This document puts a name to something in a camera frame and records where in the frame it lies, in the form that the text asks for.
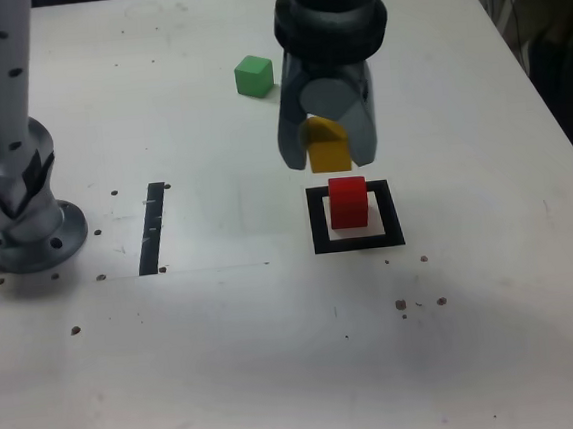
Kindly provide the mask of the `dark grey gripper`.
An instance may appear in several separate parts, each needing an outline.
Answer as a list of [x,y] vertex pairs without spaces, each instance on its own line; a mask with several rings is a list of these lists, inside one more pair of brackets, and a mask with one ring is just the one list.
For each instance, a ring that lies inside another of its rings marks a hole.
[[282,66],[277,135],[287,167],[305,169],[307,156],[301,128],[306,112],[342,126],[349,154],[357,166],[373,163],[378,142],[367,62],[325,65],[300,62],[285,53]]

